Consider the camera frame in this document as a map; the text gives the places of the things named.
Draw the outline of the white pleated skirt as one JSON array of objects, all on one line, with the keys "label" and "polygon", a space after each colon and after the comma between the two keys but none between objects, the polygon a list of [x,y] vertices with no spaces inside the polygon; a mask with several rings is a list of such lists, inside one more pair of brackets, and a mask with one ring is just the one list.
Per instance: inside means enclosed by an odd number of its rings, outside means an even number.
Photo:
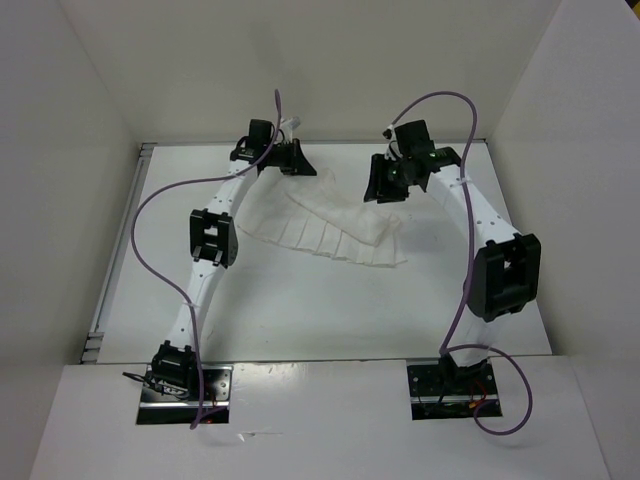
[{"label": "white pleated skirt", "polygon": [[327,168],[310,177],[264,172],[239,210],[239,228],[254,239],[370,267],[407,261],[401,226],[393,213],[346,199]]}]

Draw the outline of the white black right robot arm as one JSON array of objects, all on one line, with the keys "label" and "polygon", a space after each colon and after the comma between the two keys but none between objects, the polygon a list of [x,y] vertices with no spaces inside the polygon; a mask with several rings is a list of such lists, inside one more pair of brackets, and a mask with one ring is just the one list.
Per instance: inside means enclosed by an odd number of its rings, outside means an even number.
[{"label": "white black right robot arm", "polygon": [[454,315],[440,354],[451,360],[438,369],[438,380],[450,393],[462,392],[473,381],[473,370],[484,362],[508,318],[535,300],[541,244],[505,220],[459,166],[450,148],[414,159],[371,158],[364,200],[401,202],[418,186],[439,204],[463,234],[470,248],[464,305]]}]

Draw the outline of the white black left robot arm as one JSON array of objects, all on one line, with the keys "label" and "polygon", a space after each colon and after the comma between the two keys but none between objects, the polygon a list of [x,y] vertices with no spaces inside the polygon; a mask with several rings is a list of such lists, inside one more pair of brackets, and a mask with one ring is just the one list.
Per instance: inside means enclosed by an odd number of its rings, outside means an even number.
[{"label": "white black left robot arm", "polygon": [[189,216],[191,276],[183,305],[168,337],[151,361],[145,382],[184,400],[199,395],[199,341],[214,291],[239,251],[234,225],[240,204],[260,172],[275,167],[286,176],[315,176],[297,139],[255,150],[246,143],[234,149],[229,170],[209,203]]}]

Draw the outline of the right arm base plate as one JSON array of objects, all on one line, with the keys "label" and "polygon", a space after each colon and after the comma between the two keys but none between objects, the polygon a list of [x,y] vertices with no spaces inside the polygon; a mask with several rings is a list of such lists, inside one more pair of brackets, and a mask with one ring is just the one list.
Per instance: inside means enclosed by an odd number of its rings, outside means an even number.
[{"label": "right arm base plate", "polygon": [[413,421],[502,416],[498,388],[490,363],[468,379],[445,380],[436,359],[406,365],[411,416]]}]

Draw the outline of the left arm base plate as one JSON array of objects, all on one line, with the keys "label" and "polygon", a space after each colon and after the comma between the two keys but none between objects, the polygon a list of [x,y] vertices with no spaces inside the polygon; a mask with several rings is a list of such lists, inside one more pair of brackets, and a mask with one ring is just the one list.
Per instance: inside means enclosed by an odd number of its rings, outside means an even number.
[{"label": "left arm base plate", "polygon": [[[151,375],[147,367],[145,379]],[[227,424],[230,417],[232,365],[205,365],[203,368],[204,400],[201,424]],[[152,386],[146,379],[142,383],[136,424],[191,425],[198,413],[199,393],[185,388],[157,382]]]}]

